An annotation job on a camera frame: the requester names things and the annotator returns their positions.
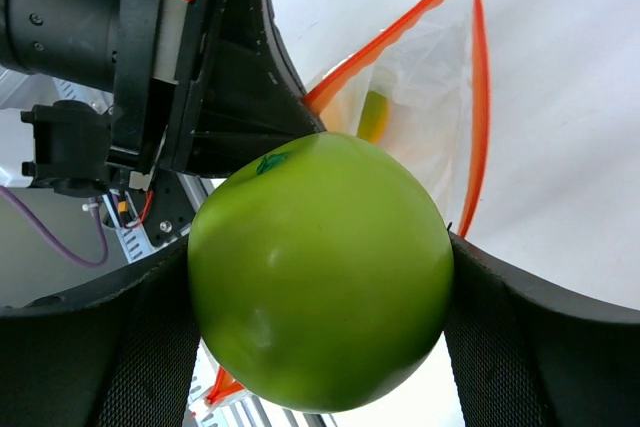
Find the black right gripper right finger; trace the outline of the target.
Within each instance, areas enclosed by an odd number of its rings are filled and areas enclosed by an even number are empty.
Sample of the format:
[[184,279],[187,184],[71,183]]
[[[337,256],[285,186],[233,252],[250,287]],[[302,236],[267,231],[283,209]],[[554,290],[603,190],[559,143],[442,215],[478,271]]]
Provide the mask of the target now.
[[444,333],[466,425],[638,425],[638,311],[450,239]]

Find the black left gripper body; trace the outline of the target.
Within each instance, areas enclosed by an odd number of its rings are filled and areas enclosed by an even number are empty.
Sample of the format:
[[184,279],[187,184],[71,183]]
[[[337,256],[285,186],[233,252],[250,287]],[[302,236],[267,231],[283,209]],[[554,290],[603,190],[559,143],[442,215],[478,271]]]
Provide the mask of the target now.
[[1,0],[1,79],[30,90],[1,113],[1,184],[93,197],[183,171],[210,57],[214,0]]

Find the green apple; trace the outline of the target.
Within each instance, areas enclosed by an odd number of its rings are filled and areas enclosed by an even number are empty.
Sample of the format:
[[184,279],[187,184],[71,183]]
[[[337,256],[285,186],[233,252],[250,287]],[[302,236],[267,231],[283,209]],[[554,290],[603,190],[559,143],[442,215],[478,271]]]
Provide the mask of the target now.
[[444,327],[453,252],[423,186],[379,147],[313,134],[200,207],[191,299],[218,363],[283,407],[335,413],[408,379]]

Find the clear zip bag orange zipper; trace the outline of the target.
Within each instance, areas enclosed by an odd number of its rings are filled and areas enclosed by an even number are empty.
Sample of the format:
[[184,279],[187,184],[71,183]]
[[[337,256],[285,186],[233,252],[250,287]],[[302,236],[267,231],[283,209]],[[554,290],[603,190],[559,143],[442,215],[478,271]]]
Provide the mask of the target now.
[[[420,0],[328,71],[305,101],[324,123],[324,132],[359,138],[369,91],[391,104],[384,135],[371,144],[423,186],[449,236],[465,235],[482,190],[489,144],[490,70],[482,0]],[[220,407],[240,392],[256,395],[218,365],[207,404]]]

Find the green yellow mango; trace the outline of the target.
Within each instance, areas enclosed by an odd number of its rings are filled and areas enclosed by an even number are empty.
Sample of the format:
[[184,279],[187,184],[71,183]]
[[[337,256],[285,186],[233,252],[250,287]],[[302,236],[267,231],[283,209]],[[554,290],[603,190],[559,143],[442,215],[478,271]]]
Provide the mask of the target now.
[[370,143],[378,143],[387,128],[390,110],[390,101],[385,96],[369,91],[365,97],[357,136]]

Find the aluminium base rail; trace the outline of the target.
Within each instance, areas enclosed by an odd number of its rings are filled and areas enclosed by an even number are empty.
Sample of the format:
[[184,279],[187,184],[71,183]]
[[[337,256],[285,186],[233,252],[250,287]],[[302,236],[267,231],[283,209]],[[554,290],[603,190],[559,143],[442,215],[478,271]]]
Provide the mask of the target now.
[[[104,197],[115,235],[128,263],[164,252],[189,232],[190,221],[214,185],[183,174],[161,172],[148,194],[114,192]],[[331,414],[306,414],[268,405],[242,392],[212,407],[205,397],[212,390],[218,363],[204,344],[199,344],[183,424],[185,426],[334,426]]]

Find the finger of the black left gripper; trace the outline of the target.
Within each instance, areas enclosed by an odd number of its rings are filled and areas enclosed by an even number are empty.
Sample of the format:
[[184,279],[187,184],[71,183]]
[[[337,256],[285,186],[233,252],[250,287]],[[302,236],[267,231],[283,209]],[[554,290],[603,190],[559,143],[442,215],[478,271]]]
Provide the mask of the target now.
[[221,178],[321,132],[271,0],[195,0],[187,10],[159,165]]

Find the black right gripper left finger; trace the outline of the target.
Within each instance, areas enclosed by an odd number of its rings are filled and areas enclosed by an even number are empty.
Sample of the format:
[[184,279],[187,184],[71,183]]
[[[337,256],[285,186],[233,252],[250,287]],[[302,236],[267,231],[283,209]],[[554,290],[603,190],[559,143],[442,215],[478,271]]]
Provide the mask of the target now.
[[179,426],[199,332],[181,238],[1,311],[4,426]]

